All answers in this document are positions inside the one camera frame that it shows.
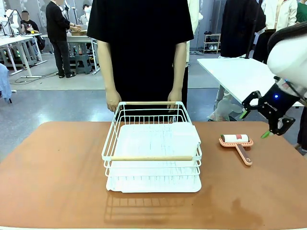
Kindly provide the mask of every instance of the person in white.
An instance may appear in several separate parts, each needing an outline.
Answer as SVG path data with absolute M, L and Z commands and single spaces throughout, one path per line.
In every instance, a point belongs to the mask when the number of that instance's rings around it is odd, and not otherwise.
M 80 17 L 80 21 L 81 21 L 81 24 L 82 25 L 86 25 L 86 23 L 88 23 L 88 20 L 87 20 L 87 17 L 86 17 L 86 12 L 85 12 L 85 8 L 87 7 L 90 7 L 88 4 L 84 4 L 83 5 L 83 12 L 84 12 L 84 15 L 82 15 Z
M 266 28 L 259 36 L 253 58 L 266 64 L 270 37 L 276 31 L 296 23 L 297 0 L 264 0 L 261 7 L 266 16 Z
M 188 0 L 188 6 L 189 6 L 193 33 L 195 34 L 199 23 L 200 0 Z M 186 62 L 186 69 L 182 85 L 182 102 L 185 107 L 187 107 L 187 102 L 188 102 L 189 58 L 190 58 L 190 41 L 187 42 L 187 62 Z

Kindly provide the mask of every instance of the shoe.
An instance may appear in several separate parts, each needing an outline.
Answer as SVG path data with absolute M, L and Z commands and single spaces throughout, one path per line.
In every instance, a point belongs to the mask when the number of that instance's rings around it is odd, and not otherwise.
M 72 78 L 72 77 L 75 77 L 76 74 L 74 72 L 71 72 L 71 74 L 69 76 L 66 76 L 66 78 Z
M 62 74 L 58 73 L 58 76 L 59 76 L 59 78 L 65 78 L 65 74 L 64 73 L 62 73 Z

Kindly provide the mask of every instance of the white desk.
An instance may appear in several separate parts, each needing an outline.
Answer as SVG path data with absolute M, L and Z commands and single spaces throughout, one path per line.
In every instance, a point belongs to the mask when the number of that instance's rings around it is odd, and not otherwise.
M 95 65 L 95 71 L 93 72 L 93 75 L 95 75 L 97 72 L 99 72 L 100 68 L 98 67 L 98 59 L 96 55 L 96 49 L 94 45 L 96 44 L 96 40 L 92 39 L 88 36 L 72 36 L 71 34 L 67 34 L 67 42 L 68 43 L 91 43 L 92 51 L 93 51 L 93 58 L 94 58 L 94 65 Z
M 264 96 L 275 83 L 275 75 L 268 66 L 254 59 L 208 58 L 197 61 L 240 103 L 254 91 L 260 91 Z M 293 106 L 303 105 L 297 102 Z
M 27 35 L 22 35 L 22 37 L 36 37 L 36 36 L 40 36 L 40 35 L 42 35 L 42 34 L 27 34 Z M 40 65 L 40 64 L 43 64 L 47 61 L 43 61 L 42 54 L 40 53 L 37 41 L 35 43 L 36 43 L 36 48 L 38 50 L 38 56 L 39 56 L 39 59 L 40 59 L 40 62 L 38 62 L 37 64 Z
M 15 71 L 14 74 L 23 71 L 23 69 L 17 71 L 16 65 L 14 63 L 14 60 L 13 60 L 13 57 L 12 57 L 12 54 L 11 54 L 11 51 L 10 51 L 10 46 L 16 46 L 17 47 L 17 49 L 20 52 L 21 58 L 22 58 L 22 60 L 25 64 L 25 66 L 27 67 L 29 76 L 32 76 L 32 73 L 31 73 L 31 70 L 30 70 L 30 67 L 29 67 L 29 63 L 27 61 L 27 58 L 26 58 L 25 53 L 24 53 L 24 48 L 23 48 L 23 43 L 31 40 L 32 37 L 33 36 L 25 36 L 25 37 L 16 36 L 16 37 L 2 37 L 2 38 L 0 38 L 0 48 L 3 47 L 3 48 L 8 50 L 8 54 L 9 54 L 10 60 L 12 62 L 14 71 Z

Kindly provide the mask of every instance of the white plastic tray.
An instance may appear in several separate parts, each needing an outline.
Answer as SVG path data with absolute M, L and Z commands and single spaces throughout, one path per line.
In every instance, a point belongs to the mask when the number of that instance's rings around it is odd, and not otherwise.
M 114 156 L 199 156 L 199 144 L 191 123 L 125 125 L 120 129 Z M 106 188 L 124 193 L 197 192 L 201 189 L 200 163 L 113 161 L 106 169 Z

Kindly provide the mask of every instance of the robotic arm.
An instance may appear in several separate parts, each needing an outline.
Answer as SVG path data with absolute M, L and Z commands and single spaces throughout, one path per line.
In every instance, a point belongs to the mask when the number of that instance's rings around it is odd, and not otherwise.
M 283 135 L 295 122 L 286 112 L 294 103 L 307 106 L 307 22 L 290 26 L 276 32 L 268 43 L 268 67 L 276 83 L 261 96 L 259 91 L 252 92 L 242 102 L 245 118 L 251 110 L 257 110 L 269 121 L 270 133 Z M 258 99 L 258 105 L 250 102 Z
M 15 35 L 19 34 L 18 28 L 18 12 L 17 10 L 6 10 L 4 17 L 0 17 L 1 22 L 8 23 L 12 29 L 12 33 Z

